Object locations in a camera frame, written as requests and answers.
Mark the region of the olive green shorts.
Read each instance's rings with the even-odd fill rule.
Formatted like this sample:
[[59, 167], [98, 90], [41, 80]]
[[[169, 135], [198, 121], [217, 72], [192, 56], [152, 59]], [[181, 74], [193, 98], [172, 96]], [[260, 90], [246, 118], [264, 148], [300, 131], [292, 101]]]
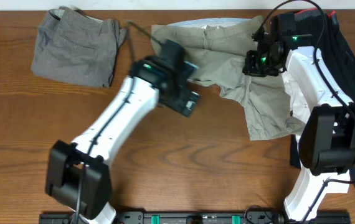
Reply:
[[197, 65], [190, 82], [200, 86], [217, 85], [220, 96], [238, 102], [244, 109], [250, 140], [271, 140], [301, 134], [304, 122], [290, 114], [290, 96], [283, 78], [257, 78], [244, 75], [246, 53], [257, 44], [252, 34], [263, 22], [262, 16], [231, 26], [185, 27], [153, 25], [151, 44], [161, 51], [160, 42], [174, 41], [186, 50], [186, 60]]

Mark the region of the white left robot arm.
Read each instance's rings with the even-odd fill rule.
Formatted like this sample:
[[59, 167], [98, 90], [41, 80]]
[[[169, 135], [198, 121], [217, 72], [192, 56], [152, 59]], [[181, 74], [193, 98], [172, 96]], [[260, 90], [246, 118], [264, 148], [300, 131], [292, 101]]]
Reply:
[[167, 40], [159, 55], [133, 62], [104, 112], [72, 142], [58, 140], [49, 153], [45, 192], [74, 210], [66, 223], [113, 223], [110, 167], [137, 124], [158, 104], [190, 116], [199, 95], [187, 86], [197, 67]]

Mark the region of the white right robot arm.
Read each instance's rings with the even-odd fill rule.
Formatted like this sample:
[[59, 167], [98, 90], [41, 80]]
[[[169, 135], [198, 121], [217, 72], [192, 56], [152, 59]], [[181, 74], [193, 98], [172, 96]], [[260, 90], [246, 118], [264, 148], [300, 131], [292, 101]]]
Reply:
[[327, 193], [346, 193], [355, 166], [355, 104], [323, 61], [318, 41], [299, 34], [293, 12], [270, 18], [270, 32], [253, 34], [243, 73], [251, 77], [291, 75], [309, 108], [298, 139], [301, 172], [285, 198], [285, 223], [320, 222], [317, 209]]

